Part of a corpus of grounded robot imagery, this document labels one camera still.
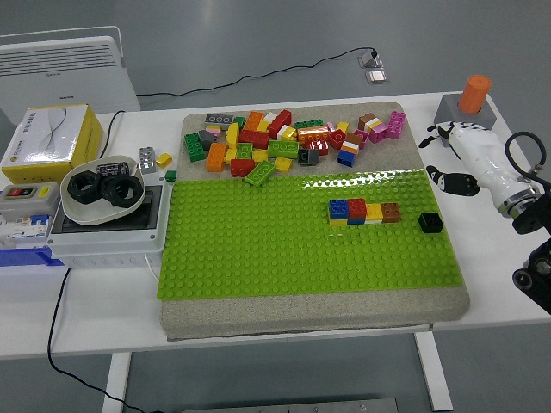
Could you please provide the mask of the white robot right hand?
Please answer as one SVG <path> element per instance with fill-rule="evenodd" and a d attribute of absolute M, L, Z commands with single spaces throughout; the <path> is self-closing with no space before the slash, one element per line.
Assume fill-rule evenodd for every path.
<path fill-rule="evenodd" d="M 504 216 L 512 215 L 518 200 L 541 196 L 537 186 L 517 179 L 504 144 L 491 130 L 474 123 L 449 121 L 430 126 L 427 131 L 429 137 L 419 146 L 425 148 L 437 138 L 446 139 L 478 185 L 490 191 L 494 206 Z"/>

